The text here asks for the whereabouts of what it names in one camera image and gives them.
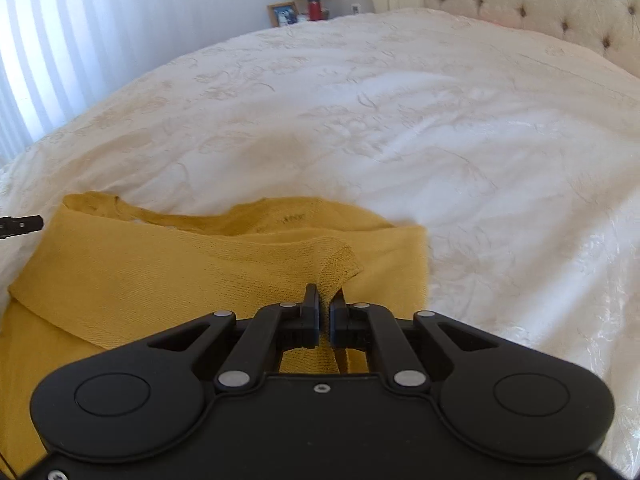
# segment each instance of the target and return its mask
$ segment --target white wall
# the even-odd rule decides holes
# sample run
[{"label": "white wall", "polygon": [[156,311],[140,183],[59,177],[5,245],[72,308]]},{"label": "white wall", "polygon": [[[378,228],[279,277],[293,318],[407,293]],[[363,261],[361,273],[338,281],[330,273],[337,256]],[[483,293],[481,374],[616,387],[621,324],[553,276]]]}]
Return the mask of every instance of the white wall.
[{"label": "white wall", "polygon": [[[282,1],[0,0],[0,105],[15,112],[0,136],[38,139],[174,57],[270,27],[266,6]],[[354,3],[372,10],[327,6]]]}]

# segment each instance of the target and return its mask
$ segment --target yellow knit sweater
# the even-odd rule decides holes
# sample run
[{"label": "yellow knit sweater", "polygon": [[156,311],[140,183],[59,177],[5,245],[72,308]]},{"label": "yellow knit sweater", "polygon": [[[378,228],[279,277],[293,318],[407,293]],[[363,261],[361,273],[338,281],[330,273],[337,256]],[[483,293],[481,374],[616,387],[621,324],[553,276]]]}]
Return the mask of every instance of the yellow knit sweater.
[{"label": "yellow knit sweater", "polygon": [[[218,309],[238,319],[301,301],[317,283],[324,306],[350,302],[411,318],[424,307],[426,240],[351,205],[265,199],[214,217],[169,216],[115,196],[65,197],[22,274],[0,333],[0,451],[18,472],[44,450],[29,400],[47,374]],[[358,352],[293,350],[281,371],[362,370]]]}]

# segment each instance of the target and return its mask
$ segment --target black cable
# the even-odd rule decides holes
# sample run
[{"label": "black cable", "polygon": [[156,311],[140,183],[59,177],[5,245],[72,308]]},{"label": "black cable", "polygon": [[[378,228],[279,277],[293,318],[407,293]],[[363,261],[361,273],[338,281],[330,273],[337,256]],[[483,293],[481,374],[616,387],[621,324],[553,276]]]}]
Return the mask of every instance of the black cable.
[{"label": "black cable", "polygon": [[[14,468],[11,467],[11,465],[7,462],[6,458],[4,457],[1,451],[0,451],[0,459],[2,459],[2,461],[4,462],[4,465],[9,470],[9,473],[11,473],[11,475],[15,478],[15,480],[18,480],[18,475],[15,473]],[[4,480],[4,478],[6,478],[6,476],[4,476],[2,471],[0,471],[0,480]]]}]

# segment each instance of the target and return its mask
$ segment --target picture frame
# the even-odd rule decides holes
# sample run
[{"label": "picture frame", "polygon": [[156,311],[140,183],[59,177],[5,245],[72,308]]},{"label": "picture frame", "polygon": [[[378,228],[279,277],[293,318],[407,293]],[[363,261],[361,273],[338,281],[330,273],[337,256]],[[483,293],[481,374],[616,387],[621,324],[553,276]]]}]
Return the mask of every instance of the picture frame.
[{"label": "picture frame", "polygon": [[272,27],[287,27],[298,22],[298,8],[294,1],[271,4],[267,10]]}]

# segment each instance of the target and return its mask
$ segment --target white bedspread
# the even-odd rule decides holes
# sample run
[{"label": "white bedspread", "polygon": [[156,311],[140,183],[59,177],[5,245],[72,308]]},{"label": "white bedspread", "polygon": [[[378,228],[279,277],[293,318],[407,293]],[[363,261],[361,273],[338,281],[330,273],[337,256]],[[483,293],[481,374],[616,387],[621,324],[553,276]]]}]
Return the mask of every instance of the white bedspread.
[{"label": "white bedspread", "polygon": [[[640,80],[432,10],[306,23],[174,60],[0,171],[0,216],[102,190],[216,214],[319,195],[430,231],[430,308],[590,368],[602,456],[640,452]],[[39,235],[0,242],[0,288]]]}]

